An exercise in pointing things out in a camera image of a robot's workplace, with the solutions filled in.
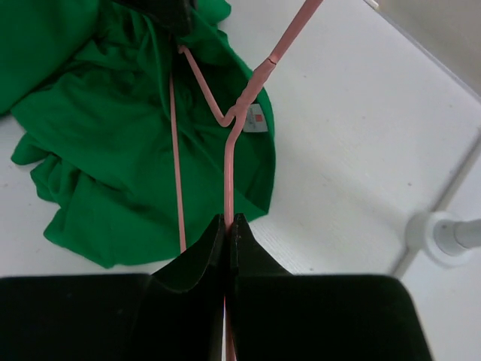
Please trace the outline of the metal clothes rack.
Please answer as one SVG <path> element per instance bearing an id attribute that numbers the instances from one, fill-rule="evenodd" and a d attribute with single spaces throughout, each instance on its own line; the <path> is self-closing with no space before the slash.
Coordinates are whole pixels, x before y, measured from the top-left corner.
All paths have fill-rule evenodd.
<path id="1" fill-rule="evenodd" d="M 407 251 L 393 275 L 404 278 L 414 270 L 455 268 L 466 264 L 472 253 L 480 249 L 480 219 L 461 220 L 448 211 L 455 197 L 480 159 L 480 135 L 454 171 L 450 182 L 431 211 L 414 215 L 404 231 Z"/>

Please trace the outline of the green t shirt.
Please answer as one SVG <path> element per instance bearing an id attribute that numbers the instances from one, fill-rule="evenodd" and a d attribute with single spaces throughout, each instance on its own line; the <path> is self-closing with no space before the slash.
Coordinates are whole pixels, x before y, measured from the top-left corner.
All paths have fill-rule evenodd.
<path id="1" fill-rule="evenodd" d="M 1 3 L 1 112 L 25 130 L 12 161 L 59 206 L 47 240 L 105 268 L 176 257 L 175 162 L 188 243 L 222 212 L 229 129 L 177 48 L 227 111 L 252 74 L 218 27 L 230 12 L 200 1 L 179 38 L 112 1 Z"/>

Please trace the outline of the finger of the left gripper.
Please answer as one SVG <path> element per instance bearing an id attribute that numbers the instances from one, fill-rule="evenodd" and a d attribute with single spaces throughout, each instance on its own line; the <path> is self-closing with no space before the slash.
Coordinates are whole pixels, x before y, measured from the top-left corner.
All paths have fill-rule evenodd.
<path id="1" fill-rule="evenodd" d="M 176 36 L 190 34 L 192 11 L 198 7 L 194 0 L 119 0 L 119 3 L 147 16 Z"/>

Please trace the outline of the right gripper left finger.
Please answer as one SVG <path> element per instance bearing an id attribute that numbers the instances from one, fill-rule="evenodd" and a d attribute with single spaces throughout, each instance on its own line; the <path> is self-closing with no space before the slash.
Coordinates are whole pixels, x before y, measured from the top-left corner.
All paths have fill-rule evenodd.
<path id="1" fill-rule="evenodd" d="M 1 358 L 220 359 L 224 240 L 217 215 L 152 274 L 2 278 Z"/>

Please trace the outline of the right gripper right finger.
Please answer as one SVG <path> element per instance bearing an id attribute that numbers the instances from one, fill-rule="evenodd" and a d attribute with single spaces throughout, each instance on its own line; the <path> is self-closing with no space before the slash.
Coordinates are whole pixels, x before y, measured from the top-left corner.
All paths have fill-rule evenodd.
<path id="1" fill-rule="evenodd" d="M 403 284 L 386 275 L 294 275 L 238 214 L 229 313 L 239 360 L 430 360 Z"/>

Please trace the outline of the pink wire hanger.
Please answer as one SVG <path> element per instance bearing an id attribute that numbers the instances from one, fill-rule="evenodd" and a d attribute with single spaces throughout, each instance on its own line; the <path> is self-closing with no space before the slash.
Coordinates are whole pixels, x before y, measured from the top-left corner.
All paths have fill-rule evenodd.
<path id="1" fill-rule="evenodd" d="M 253 71 L 252 77 L 249 79 L 247 86 L 237 98 L 235 104 L 229 108 L 226 115 L 224 115 L 215 98 L 213 97 L 210 88 L 201 73 L 200 68 L 195 62 L 190 50 L 185 45 L 178 47 L 179 53 L 183 53 L 195 75 L 198 85 L 209 105 L 216 121 L 222 127 L 227 127 L 235 119 L 235 123 L 229 133 L 228 139 L 225 143 L 224 154 L 224 219 L 226 231 L 230 231 L 234 223 L 234 148 L 236 141 L 243 131 L 244 124 L 247 118 L 247 111 L 250 105 L 256 100 L 257 95 L 261 92 L 263 86 L 267 82 L 269 76 L 276 68 L 277 63 L 282 59 L 283 55 L 292 45 L 293 41 L 298 37 L 307 22 L 316 12 L 317 8 L 322 4 L 322 0 L 305 1 L 294 19 L 291 21 L 286 31 L 283 33 L 280 40 L 277 42 L 271 54 Z M 186 236 L 185 223 L 183 215 L 183 196 L 181 185 L 181 170 L 179 159 L 179 147 L 177 140 L 177 118 L 175 110 L 174 99 L 174 81 L 173 76 L 170 77 L 169 90 L 171 102 L 171 131 L 174 151 L 174 173 L 176 181 L 176 196 L 177 196 L 177 213 L 179 223 L 180 236 L 180 250 L 186 250 Z M 226 309 L 226 300 L 224 298 L 224 320 L 225 320 L 225 360 L 237 360 L 234 350 L 234 335 L 231 330 L 231 322 Z"/>

